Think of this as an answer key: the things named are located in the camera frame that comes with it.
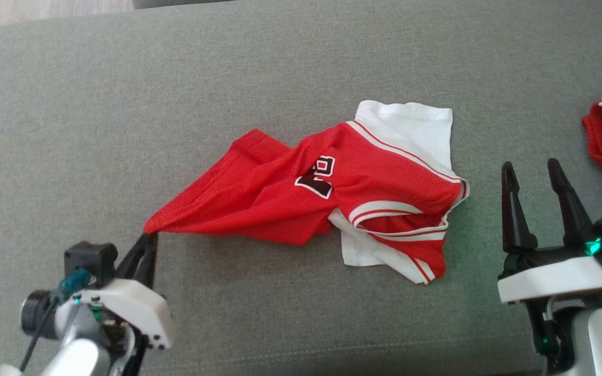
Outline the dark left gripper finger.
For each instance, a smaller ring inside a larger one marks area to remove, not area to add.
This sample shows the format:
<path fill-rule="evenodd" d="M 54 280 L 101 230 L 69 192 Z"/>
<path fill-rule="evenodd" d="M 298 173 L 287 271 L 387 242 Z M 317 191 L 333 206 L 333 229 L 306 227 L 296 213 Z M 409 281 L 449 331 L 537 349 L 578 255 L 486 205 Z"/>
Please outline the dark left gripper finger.
<path fill-rule="evenodd" d="M 135 280 L 147 288 L 154 288 L 157 269 L 158 234 L 143 234 L 140 257 L 135 271 Z"/>
<path fill-rule="evenodd" d="M 139 247 L 143 243 L 141 239 L 142 235 L 138 238 L 129 252 L 127 252 L 117 269 L 115 269 L 115 276 L 117 276 L 117 278 L 135 280 L 135 271 L 140 257 Z"/>

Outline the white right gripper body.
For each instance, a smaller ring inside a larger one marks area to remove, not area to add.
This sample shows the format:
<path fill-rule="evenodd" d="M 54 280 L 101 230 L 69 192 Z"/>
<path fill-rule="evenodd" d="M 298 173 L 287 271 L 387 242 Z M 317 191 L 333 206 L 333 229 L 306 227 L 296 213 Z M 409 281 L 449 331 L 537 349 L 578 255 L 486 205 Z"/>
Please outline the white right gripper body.
<path fill-rule="evenodd" d="M 499 276 L 504 304 L 602 290 L 602 246 L 514 248 Z"/>

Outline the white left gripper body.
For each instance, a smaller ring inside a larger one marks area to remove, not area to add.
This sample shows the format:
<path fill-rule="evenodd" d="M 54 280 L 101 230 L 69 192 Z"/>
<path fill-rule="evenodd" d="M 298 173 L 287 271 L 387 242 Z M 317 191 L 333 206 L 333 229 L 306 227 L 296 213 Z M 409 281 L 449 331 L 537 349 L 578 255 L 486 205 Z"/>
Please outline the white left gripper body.
<path fill-rule="evenodd" d="M 103 347 L 130 348 L 129 334 L 152 348 L 170 349 L 175 326 L 167 300 L 135 280 L 116 278 L 101 289 L 84 289 L 74 300 L 74 335 Z"/>

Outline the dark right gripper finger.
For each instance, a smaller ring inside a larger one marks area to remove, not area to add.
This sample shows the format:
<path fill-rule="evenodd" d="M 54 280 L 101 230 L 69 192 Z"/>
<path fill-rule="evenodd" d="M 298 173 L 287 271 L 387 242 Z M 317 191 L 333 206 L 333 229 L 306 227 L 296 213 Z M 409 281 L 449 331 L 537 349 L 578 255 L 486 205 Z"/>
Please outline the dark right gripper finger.
<path fill-rule="evenodd" d="M 518 197 L 520 185 L 511 162 L 501 168 L 502 189 L 502 245 L 506 254 L 528 252 L 538 247 L 537 237 L 533 235 L 526 222 L 525 214 Z"/>
<path fill-rule="evenodd" d="M 594 241 L 592 220 L 589 218 L 574 187 L 567 179 L 561 164 L 557 159 L 549 159 L 547 169 L 550 184 L 559 200 L 564 228 L 562 237 L 564 246 L 575 247 Z"/>

